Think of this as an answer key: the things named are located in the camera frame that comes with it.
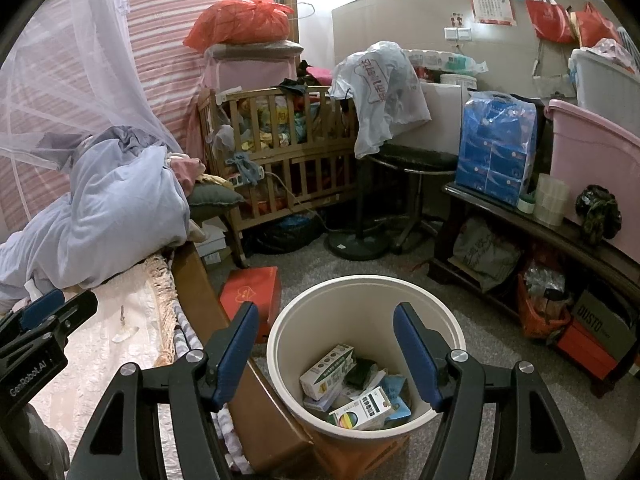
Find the light blue wrapper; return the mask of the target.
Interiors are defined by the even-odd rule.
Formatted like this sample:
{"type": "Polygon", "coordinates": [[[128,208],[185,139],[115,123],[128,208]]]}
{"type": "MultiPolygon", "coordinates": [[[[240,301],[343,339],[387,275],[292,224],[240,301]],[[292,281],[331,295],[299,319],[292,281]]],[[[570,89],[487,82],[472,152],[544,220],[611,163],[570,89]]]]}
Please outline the light blue wrapper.
{"type": "Polygon", "coordinates": [[[381,382],[393,411],[385,419],[385,427],[404,424],[412,414],[407,379],[402,375],[386,375],[381,382]]]}

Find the green white medicine box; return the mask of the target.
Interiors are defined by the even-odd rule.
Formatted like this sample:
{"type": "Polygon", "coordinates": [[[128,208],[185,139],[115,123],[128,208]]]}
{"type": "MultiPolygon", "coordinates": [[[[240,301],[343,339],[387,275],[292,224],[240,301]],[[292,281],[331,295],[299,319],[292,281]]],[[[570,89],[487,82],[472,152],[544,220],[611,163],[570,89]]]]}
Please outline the green white medicine box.
{"type": "Polygon", "coordinates": [[[378,430],[394,413],[393,403],[383,388],[376,387],[331,412],[328,422],[348,430],[378,430]]]}

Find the dark green packet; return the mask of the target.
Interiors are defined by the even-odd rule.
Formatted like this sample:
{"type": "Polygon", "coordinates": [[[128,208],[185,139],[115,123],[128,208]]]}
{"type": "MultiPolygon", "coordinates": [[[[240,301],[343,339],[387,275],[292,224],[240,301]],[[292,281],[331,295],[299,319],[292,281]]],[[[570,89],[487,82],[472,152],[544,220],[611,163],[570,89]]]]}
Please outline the dark green packet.
{"type": "Polygon", "coordinates": [[[345,375],[344,384],[348,388],[363,390],[369,383],[370,376],[377,370],[377,362],[366,358],[357,358],[354,366],[345,375]]]}

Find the white green carton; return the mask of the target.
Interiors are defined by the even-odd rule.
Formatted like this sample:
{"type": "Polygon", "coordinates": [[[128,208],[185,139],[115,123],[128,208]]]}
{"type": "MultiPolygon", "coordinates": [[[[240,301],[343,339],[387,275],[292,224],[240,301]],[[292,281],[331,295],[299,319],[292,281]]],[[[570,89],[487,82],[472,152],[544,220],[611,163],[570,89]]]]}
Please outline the white green carton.
{"type": "Polygon", "coordinates": [[[318,401],[343,381],[354,364],[354,348],[349,344],[337,344],[299,377],[300,386],[306,396],[318,401]]]}

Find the light blue duvet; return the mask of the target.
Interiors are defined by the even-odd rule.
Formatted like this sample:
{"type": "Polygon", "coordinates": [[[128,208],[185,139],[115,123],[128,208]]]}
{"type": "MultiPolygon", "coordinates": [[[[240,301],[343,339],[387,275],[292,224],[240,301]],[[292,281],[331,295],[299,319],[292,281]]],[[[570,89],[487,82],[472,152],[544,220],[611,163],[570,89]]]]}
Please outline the light blue duvet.
{"type": "Polygon", "coordinates": [[[27,282],[40,292],[93,288],[186,241],[190,209],[165,142],[128,126],[42,140],[42,154],[70,176],[70,192],[2,244],[2,311],[27,297],[27,282]]]}

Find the dark wooden bench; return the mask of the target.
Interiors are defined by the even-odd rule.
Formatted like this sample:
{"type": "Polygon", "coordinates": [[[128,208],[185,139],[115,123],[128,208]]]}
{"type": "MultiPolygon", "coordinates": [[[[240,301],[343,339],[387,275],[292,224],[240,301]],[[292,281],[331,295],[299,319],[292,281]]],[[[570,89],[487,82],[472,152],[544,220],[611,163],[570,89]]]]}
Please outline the dark wooden bench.
{"type": "Polygon", "coordinates": [[[639,284],[627,260],[582,244],[576,226],[548,228],[455,183],[442,187],[447,217],[434,238],[430,277],[460,285],[573,361],[600,398],[639,355],[639,284]]]}

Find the red gift box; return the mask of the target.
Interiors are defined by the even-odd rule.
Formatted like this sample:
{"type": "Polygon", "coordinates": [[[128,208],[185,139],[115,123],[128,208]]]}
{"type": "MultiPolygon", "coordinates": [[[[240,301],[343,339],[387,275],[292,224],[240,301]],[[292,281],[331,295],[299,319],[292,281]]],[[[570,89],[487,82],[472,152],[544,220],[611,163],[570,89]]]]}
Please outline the red gift box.
{"type": "Polygon", "coordinates": [[[228,318],[234,318],[242,304],[251,302],[258,309],[256,344],[265,344],[281,309],[281,281],[276,266],[233,270],[224,283],[220,303],[228,318]]]}

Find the white mosquito net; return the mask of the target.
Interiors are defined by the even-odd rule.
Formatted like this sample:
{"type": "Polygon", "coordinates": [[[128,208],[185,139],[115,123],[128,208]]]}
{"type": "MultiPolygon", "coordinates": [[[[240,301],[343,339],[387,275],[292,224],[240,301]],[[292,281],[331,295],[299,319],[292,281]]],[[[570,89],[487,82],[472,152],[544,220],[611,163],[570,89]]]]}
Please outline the white mosquito net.
{"type": "Polygon", "coordinates": [[[178,142],[152,112],[127,27],[128,0],[44,0],[1,67],[1,153],[61,169],[113,127],[178,142]]]}

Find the wooden baby crib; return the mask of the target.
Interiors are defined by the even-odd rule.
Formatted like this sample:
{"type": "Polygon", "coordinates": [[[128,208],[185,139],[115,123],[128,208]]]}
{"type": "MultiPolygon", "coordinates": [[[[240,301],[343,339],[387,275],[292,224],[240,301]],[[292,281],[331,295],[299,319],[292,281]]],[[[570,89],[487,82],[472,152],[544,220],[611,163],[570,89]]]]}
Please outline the wooden baby crib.
{"type": "Polygon", "coordinates": [[[354,186],[356,106],[327,86],[204,89],[198,116],[206,164],[244,198],[222,216],[239,266],[245,231],[334,204],[354,186]]]}

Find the pink striped curtain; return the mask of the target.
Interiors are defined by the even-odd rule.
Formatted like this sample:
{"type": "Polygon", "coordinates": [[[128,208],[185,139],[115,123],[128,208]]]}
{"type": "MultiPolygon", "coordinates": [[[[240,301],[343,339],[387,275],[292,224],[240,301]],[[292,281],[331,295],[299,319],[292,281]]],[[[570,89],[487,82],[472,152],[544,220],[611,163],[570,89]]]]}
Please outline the pink striped curtain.
{"type": "Polygon", "coordinates": [[[146,99],[183,151],[194,157],[203,154],[195,99],[205,62],[182,42],[198,16],[218,1],[128,0],[128,34],[146,99]]]}

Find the blue tissue pack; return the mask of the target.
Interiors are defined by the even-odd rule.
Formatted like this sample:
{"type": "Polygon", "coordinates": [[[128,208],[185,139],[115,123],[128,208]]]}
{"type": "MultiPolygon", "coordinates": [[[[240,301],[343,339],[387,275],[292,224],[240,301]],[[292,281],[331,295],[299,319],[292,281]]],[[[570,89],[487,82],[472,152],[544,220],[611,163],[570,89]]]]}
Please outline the blue tissue pack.
{"type": "Polygon", "coordinates": [[[533,102],[471,92],[463,107],[457,185],[516,206],[533,171],[537,131],[533,102]]]}

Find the pink plastic tub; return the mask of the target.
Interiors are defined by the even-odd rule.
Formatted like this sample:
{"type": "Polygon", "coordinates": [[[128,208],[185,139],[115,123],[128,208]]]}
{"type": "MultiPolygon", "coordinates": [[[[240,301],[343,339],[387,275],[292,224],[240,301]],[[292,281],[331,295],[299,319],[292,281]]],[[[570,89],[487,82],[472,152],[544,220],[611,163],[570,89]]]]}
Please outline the pink plastic tub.
{"type": "Polygon", "coordinates": [[[639,259],[639,138],[615,122],[560,100],[549,102],[553,148],[550,174],[570,187],[570,198],[590,184],[608,189],[622,214],[611,244],[639,259]]]}

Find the orange plastic bag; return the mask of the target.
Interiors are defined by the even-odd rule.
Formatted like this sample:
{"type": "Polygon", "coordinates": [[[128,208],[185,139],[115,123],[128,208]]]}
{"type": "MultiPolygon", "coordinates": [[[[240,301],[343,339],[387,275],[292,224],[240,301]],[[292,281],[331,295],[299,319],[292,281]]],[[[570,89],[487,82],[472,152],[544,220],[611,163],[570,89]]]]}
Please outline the orange plastic bag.
{"type": "Polygon", "coordinates": [[[204,53],[213,44],[262,44],[290,33],[289,6],[273,0],[221,0],[204,10],[182,44],[204,53]]]}

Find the white plastic bag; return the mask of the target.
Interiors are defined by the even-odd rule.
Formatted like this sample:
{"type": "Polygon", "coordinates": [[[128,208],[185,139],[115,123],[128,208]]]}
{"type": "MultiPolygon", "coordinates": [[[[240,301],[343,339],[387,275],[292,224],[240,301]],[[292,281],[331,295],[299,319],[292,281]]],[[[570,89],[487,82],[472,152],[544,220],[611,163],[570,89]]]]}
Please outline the white plastic bag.
{"type": "Polygon", "coordinates": [[[385,142],[432,119],[420,79],[407,53],[393,41],[379,41],[338,63],[329,95],[355,104],[358,159],[378,153],[385,142]]]}

